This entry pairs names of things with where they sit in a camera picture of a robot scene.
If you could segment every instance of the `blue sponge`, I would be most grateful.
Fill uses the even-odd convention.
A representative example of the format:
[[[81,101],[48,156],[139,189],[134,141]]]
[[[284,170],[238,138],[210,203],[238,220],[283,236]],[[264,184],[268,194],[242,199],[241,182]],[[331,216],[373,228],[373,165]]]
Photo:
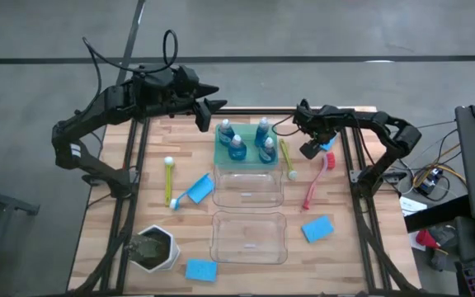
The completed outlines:
[[[190,280],[215,282],[218,263],[199,259],[188,259],[185,277]]]
[[[314,243],[320,238],[325,238],[329,233],[332,233],[333,230],[331,221],[325,215],[302,226],[302,231],[309,243]]]

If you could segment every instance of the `blue dish soap bottle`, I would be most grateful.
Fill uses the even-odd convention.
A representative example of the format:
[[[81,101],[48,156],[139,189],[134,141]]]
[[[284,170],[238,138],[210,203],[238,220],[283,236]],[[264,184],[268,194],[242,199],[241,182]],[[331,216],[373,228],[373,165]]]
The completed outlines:
[[[247,146],[243,143],[241,136],[235,134],[228,146],[228,156],[232,160],[242,161],[247,157]]]
[[[228,147],[232,139],[234,138],[234,130],[232,129],[232,126],[230,125],[230,121],[228,119],[224,119],[223,123],[219,126],[219,142]]]
[[[269,134],[269,122],[267,121],[267,118],[262,117],[260,120],[260,124],[257,126],[256,138],[254,139],[254,144],[258,148],[263,146],[263,144],[265,143],[267,134]]]
[[[264,145],[260,147],[260,160],[267,164],[271,163],[276,158],[276,148],[274,147],[274,140],[271,137],[267,137]]]

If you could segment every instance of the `wooden table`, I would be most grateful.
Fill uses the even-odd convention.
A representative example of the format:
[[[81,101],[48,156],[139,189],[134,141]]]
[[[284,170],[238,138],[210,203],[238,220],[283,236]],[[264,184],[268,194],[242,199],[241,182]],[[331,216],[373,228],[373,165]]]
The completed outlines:
[[[374,107],[358,107],[357,109],[374,111]],[[284,117],[284,115],[269,116],[269,122],[275,123]],[[228,118],[232,123],[254,124],[259,122],[260,116],[233,115]],[[207,172],[214,172],[214,127],[222,119],[222,116],[213,116],[207,133],[200,133],[197,130],[194,117],[178,116],[175,119],[161,117],[151,120],[134,233],[149,225],[157,224],[176,237],[181,255],[171,271],[152,275],[129,264],[125,293],[317,295],[322,291],[356,293],[364,290],[366,282],[341,141],[338,139],[332,148],[336,156],[335,169],[327,172],[319,180],[311,209],[302,211],[303,198],[311,181],[322,168],[322,158],[317,156],[309,161],[299,152],[299,146],[308,140],[308,136],[301,133],[284,137],[289,144],[289,154],[294,168],[298,171],[297,181],[287,181],[285,177],[285,202],[282,206],[268,210],[253,210],[280,212],[285,215],[287,261],[280,265],[219,263],[215,283],[185,279],[187,259],[210,260],[212,216],[220,208],[214,204],[211,196],[207,196],[199,205],[185,198],[181,201],[181,209],[177,212],[165,207],[163,159],[166,156],[172,156],[175,159],[172,197],[177,197],[198,178]],[[295,126],[290,120],[279,126],[280,133],[293,130]],[[128,134],[129,124],[107,127],[101,155],[104,162],[113,167],[121,167]],[[364,130],[364,138],[373,158],[377,159],[384,152],[384,147],[371,131]],[[352,139],[350,139],[350,144],[354,148]],[[283,158],[280,159],[280,166],[286,171]],[[108,191],[106,187],[93,189],[90,201],[107,194]],[[379,191],[374,200],[386,252],[402,274],[413,285],[420,287],[397,195],[391,191]],[[103,256],[114,204],[113,199],[106,199],[96,203],[87,211],[69,282],[70,289],[82,284]],[[329,216],[335,232],[323,240],[309,244],[300,228],[303,224],[322,215]],[[379,284],[378,265],[374,255],[372,263],[374,275]],[[117,264],[118,261],[114,263],[112,280],[116,280],[115,265]]]

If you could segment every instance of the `black cable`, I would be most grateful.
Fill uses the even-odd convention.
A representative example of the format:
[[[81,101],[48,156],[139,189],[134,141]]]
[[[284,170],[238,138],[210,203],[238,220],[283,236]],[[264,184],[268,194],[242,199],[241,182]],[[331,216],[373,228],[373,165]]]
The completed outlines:
[[[455,156],[453,156],[452,158],[450,158],[450,159],[448,159],[448,160],[442,162],[441,164],[442,164],[442,165],[445,165],[446,167],[448,167],[448,165],[446,165],[446,163],[448,163],[448,162],[454,160],[454,159],[457,158],[460,154],[461,154],[461,152],[456,153]]]
[[[173,49],[172,59],[170,61],[168,61],[167,60],[166,43],[167,43],[167,37],[170,34],[173,37],[174,49]],[[118,64],[115,64],[115,63],[111,62],[110,60],[108,60],[103,55],[101,55],[98,51],[96,51],[96,49],[93,48],[92,45],[89,43],[87,38],[82,37],[82,41],[83,41],[83,44],[87,47],[87,49],[89,51],[91,51],[93,54],[95,54],[102,61],[108,63],[111,66],[117,67],[118,69],[122,69],[122,70],[125,70],[125,71],[130,71],[132,73],[146,73],[146,74],[149,74],[149,73],[157,73],[157,72],[166,70],[166,69],[170,68],[170,66],[172,66],[175,63],[175,60],[177,59],[177,54],[179,52],[179,41],[177,39],[177,34],[173,30],[166,30],[166,32],[164,33],[164,37],[162,38],[162,59],[164,60],[165,65],[161,68],[154,69],[154,70],[144,70],[144,69],[141,69],[141,68],[129,68],[129,67],[124,67],[124,66],[120,66]]]
[[[100,73],[100,68],[98,67],[98,62],[96,61],[95,54],[93,54],[93,52],[91,52],[90,50],[89,50],[89,54],[91,55],[92,64],[95,66],[96,79],[98,80],[95,97],[91,100],[91,103],[93,103],[98,98],[98,95],[100,95],[100,92],[102,91],[102,75]]]
[[[102,149],[104,148],[104,144],[102,143],[102,141],[100,140],[100,138],[98,137],[98,135],[95,134],[95,132],[91,132],[91,134],[93,136],[95,136],[96,140],[98,140],[98,143],[100,144],[100,150],[98,151],[98,155],[100,155],[100,152],[102,151]]]
[[[441,141],[441,145],[439,146],[439,153],[437,154],[437,159],[434,161],[434,163],[438,163],[439,159],[441,158],[441,153],[443,151],[443,144],[444,144],[444,141],[446,140],[446,138],[449,137],[452,133],[454,133],[456,131],[457,131],[457,129],[454,129],[443,137],[443,140]]]
[[[111,193],[94,200],[93,202],[91,202],[87,205],[87,208],[89,209],[89,207],[91,207],[91,205],[94,205],[95,203],[100,202],[100,201],[104,200],[105,198],[107,198],[109,196],[111,196]]]
[[[414,126],[414,127],[416,127],[417,129],[424,129],[424,128],[429,128],[429,127],[433,127],[433,126],[437,126],[437,125],[451,124],[451,123],[454,123],[454,122],[455,122],[455,120],[447,120],[447,121],[444,121],[444,122],[428,124],[428,125],[420,125],[420,126]],[[396,133],[396,132],[398,132],[398,130],[391,131],[390,133]]]
[[[369,154],[369,150],[368,150],[368,147],[366,146],[366,142],[364,140],[364,136],[362,135],[362,131],[360,130],[360,125],[359,125],[359,121],[356,121],[357,122],[357,125],[359,126],[358,129],[355,129],[357,131],[357,133],[360,135],[360,141],[362,142],[362,146],[364,147],[364,151],[366,152],[366,154],[368,155],[368,158],[369,160],[371,161],[371,164],[373,166],[375,166],[375,161],[373,160],[373,158],[371,158],[371,155]]]
[[[128,168],[128,171],[129,171],[130,169],[132,169],[132,168],[136,168],[136,166],[133,165],[133,166],[129,167],[129,168]],[[139,177],[139,175],[140,175],[140,172],[137,172],[137,173],[135,174],[135,178],[134,178],[134,180],[133,180],[133,184],[134,184],[135,182],[137,182],[137,178]],[[94,205],[95,203],[100,202],[100,201],[104,200],[105,198],[107,198],[107,197],[109,197],[109,196],[111,196],[111,193],[109,193],[109,194],[107,194],[107,195],[105,195],[105,196],[102,196],[102,197],[100,197],[100,198],[94,200],[93,202],[91,202],[91,203],[89,203],[89,204],[87,205],[87,208],[86,208],[86,209],[89,209],[89,207],[91,207],[91,205]]]
[[[278,133],[278,132],[276,132],[276,131],[274,130],[274,128],[275,128],[277,125],[279,125],[279,124],[285,122],[286,120],[290,119],[291,117],[293,117],[293,115],[289,115],[289,116],[287,116],[286,118],[284,118],[283,120],[281,120],[281,121],[277,122],[276,124],[272,125],[272,127],[270,128],[270,129],[272,130],[272,133],[274,133],[274,134],[276,134],[276,135],[278,135],[278,136],[290,136],[290,135],[297,134],[297,133],[300,131],[300,128],[299,128],[299,127],[298,127],[298,129],[297,129],[295,132],[291,132],[291,133],[289,133],[289,134],[281,134],[281,133]]]

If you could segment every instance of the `wire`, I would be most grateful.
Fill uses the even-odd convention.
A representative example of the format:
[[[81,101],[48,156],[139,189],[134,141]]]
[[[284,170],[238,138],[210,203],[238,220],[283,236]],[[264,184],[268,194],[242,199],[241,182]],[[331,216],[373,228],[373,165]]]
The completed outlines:
[[[450,172],[451,174],[453,174],[454,176],[456,176],[457,178],[459,178],[459,180],[461,180],[461,182],[466,186],[467,185],[467,180],[459,173],[457,173],[453,168],[449,167],[448,165],[443,165],[443,164],[436,164],[436,167],[439,168],[439,169],[443,169],[447,172]]]
[[[170,34],[173,37],[174,48],[173,48],[172,59],[168,61],[166,43],[167,43],[167,38]],[[102,61],[108,63],[111,66],[117,67],[118,69],[122,69],[122,70],[125,70],[125,71],[130,71],[132,73],[146,73],[146,74],[149,74],[149,73],[157,73],[157,72],[166,70],[166,69],[170,68],[170,66],[172,66],[175,63],[175,60],[177,59],[177,54],[179,52],[179,41],[177,39],[177,34],[175,33],[174,30],[166,30],[166,32],[164,33],[164,37],[162,38],[162,59],[164,60],[165,65],[161,68],[157,68],[157,69],[154,69],[154,70],[144,70],[143,68],[129,68],[129,67],[124,67],[124,66],[118,65],[116,63],[113,63],[110,60],[108,60],[107,58],[105,58],[103,55],[101,55],[98,51],[96,51],[96,49],[93,48],[92,45],[89,43],[87,38],[82,37],[82,41],[83,41],[83,44],[87,47],[87,49],[90,52],[92,52],[93,54],[95,54]]]
[[[286,118],[284,118],[283,120],[281,120],[281,121],[277,122],[276,124],[272,125],[272,127],[270,128],[270,129],[272,130],[272,133],[274,133],[274,134],[276,134],[276,135],[278,135],[278,136],[290,136],[290,135],[297,134],[297,133],[300,131],[300,127],[298,127],[298,129],[297,129],[296,131],[291,132],[291,133],[288,133],[288,134],[281,134],[281,133],[278,133],[278,132],[276,132],[276,131],[274,130],[274,128],[275,128],[277,125],[279,125],[279,124],[285,122],[286,120],[290,119],[291,117],[293,117],[293,115],[289,115],[289,116],[287,116]]]
[[[448,160],[442,162],[441,164],[446,164],[446,163],[448,163],[448,162],[454,160],[454,159],[457,158],[460,154],[461,154],[461,151],[459,151],[459,153],[456,153],[452,158],[450,158],[450,159],[448,159]]]
[[[423,197],[425,197],[426,199],[428,199],[428,200],[430,200],[430,201],[432,201],[432,202],[439,202],[439,201],[443,200],[443,199],[449,194],[449,192],[450,192],[450,180],[449,180],[446,176],[441,176],[441,179],[446,180],[446,183],[447,183],[446,188],[443,188],[442,186],[434,185],[434,186],[437,186],[437,187],[439,187],[439,188],[441,188],[441,189],[444,190],[444,194],[443,194],[441,197],[439,197],[439,198],[431,198],[431,197],[429,197],[427,194],[422,193],[422,192],[420,192],[420,191],[416,191],[416,193],[421,194]]]
[[[96,61],[95,54],[90,49],[87,49],[87,50],[89,50],[89,54],[91,55],[92,64],[95,66],[96,80],[98,80],[95,97],[92,98],[92,102],[94,102],[98,98],[98,95],[100,95],[100,92],[102,91],[102,75],[100,73],[100,68],[98,67],[98,62]]]
[[[133,165],[133,166],[129,167],[129,168],[128,168],[128,171],[129,171],[130,169],[133,169],[133,168],[136,168],[136,166]],[[135,174],[135,178],[133,179],[132,185],[133,185],[135,182],[137,182],[137,178],[139,177],[139,175],[140,175],[140,172],[137,172],[137,173]],[[109,197],[109,196],[111,196],[111,193],[109,193],[109,194],[107,194],[107,195],[104,195],[104,196],[102,196],[102,197],[100,197],[100,198],[94,200],[93,202],[91,202],[91,203],[89,203],[89,204],[87,205],[87,209],[89,209],[89,207],[91,207],[91,205],[94,205],[95,203],[100,202],[100,201],[104,200],[105,198],[107,198],[107,197]]]
[[[359,128],[355,129],[357,131],[357,133],[360,135],[360,141],[362,142],[362,146],[364,147],[364,151],[366,152],[366,154],[368,155],[368,158],[371,162],[371,164],[373,166],[375,166],[375,161],[373,160],[373,158],[371,158],[371,155],[369,154],[369,150],[368,150],[368,147],[366,146],[366,142],[364,140],[364,136],[362,135],[362,131],[360,130],[360,125],[359,125],[359,121],[357,120],[357,125],[359,126]]]
[[[433,144],[430,144],[430,146],[428,146],[427,148],[425,148],[425,150],[423,150],[419,155],[417,155],[412,161],[410,161],[409,163],[410,164],[413,164],[416,162],[416,160],[418,160],[421,156],[423,156],[429,149],[433,148],[434,146],[436,146],[441,140],[444,140],[446,139],[446,136],[445,135],[444,137],[440,138],[440,139],[437,139]],[[395,166],[391,166],[392,168],[395,168],[395,169],[399,169],[399,170],[403,170],[402,168],[399,168],[399,167],[395,167]],[[421,170],[423,167],[420,167],[420,168],[411,168],[411,170]]]
[[[441,151],[443,150],[443,144],[444,144],[444,141],[446,140],[446,138],[449,137],[452,133],[454,133],[456,131],[457,131],[457,129],[454,129],[443,137],[443,140],[441,141],[441,145],[439,146],[439,154],[437,155],[437,159],[434,161],[434,163],[438,163],[439,160],[441,159],[441,157],[445,156],[447,153],[451,152],[453,149],[455,149],[459,146],[459,144],[456,144],[452,148],[447,149],[444,153],[441,153]]]
[[[449,148],[446,151],[444,151],[444,153],[441,153],[441,151],[443,150],[443,144],[444,144],[444,141],[446,140],[446,138],[449,137],[452,133],[454,133],[456,131],[457,131],[457,129],[452,130],[447,135],[445,135],[443,137],[443,140],[441,141],[441,145],[439,146],[439,153],[437,155],[437,159],[434,162],[432,162],[432,165],[438,164],[441,157],[445,156],[447,153],[450,153],[451,151],[453,151],[454,149],[456,149],[459,146],[459,144],[456,144],[452,148]],[[430,170],[431,170],[431,168],[429,170],[426,170],[423,173],[423,175],[420,179],[414,178],[414,186],[415,187],[418,187],[421,184],[421,182],[424,181],[426,179],[426,177],[428,177],[428,175],[430,174]]]
[[[450,123],[454,123],[454,122],[455,122],[455,120],[447,120],[447,121],[444,121],[444,122],[428,124],[428,125],[420,125],[420,126],[415,126],[415,127],[417,129],[424,129],[424,128],[433,127],[433,126],[437,126],[437,125],[446,125],[446,124],[450,124]],[[396,132],[398,132],[398,130],[391,131],[390,133],[396,133]]]
[[[452,196],[454,196],[454,197],[456,197],[456,198],[458,197],[458,195],[457,195],[456,193],[452,192],[452,191],[450,190],[450,188],[445,189],[445,188],[443,188],[442,186],[439,186],[439,185],[434,185],[434,186],[435,186],[436,188],[440,188],[440,189],[442,189],[442,190],[447,191],[448,193],[452,194]]]
[[[409,171],[410,173],[410,183],[412,184],[412,186],[410,186],[410,189],[408,189],[408,191],[402,193],[401,192],[401,195],[406,195],[408,193],[410,193],[411,191],[413,191],[413,182],[412,182],[412,179],[414,177],[414,173],[413,173],[413,170],[410,168],[410,166],[408,166],[408,164],[406,164],[404,161],[402,161],[401,159],[399,159],[399,162]],[[401,188],[401,184],[402,182],[404,182],[404,178],[397,184],[397,190],[400,191],[399,189]]]
[[[91,134],[93,136],[95,136],[96,140],[98,140],[98,143],[100,144],[100,150],[98,151],[98,154],[100,154],[100,152],[102,151],[102,149],[104,148],[104,144],[102,143],[102,141],[100,140],[100,138],[98,137],[98,135],[95,134],[95,132],[91,132]]]
[[[107,198],[107,197],[109,197],[109,196],[111,196],[111,193],[109,193],[109,194],[107,194],[107,195],[104,195],[104,196],[102,196],[102,197],[100,197],[100,198],[94,200],[93,202],[91,202],[91,203],[89,203],[89,204],[87,205],[87,208],[89,209],[89,207],[91,207],[91,205],[94,205],[95,203],[100,202],[100,201],[104,200],[105,198]]]

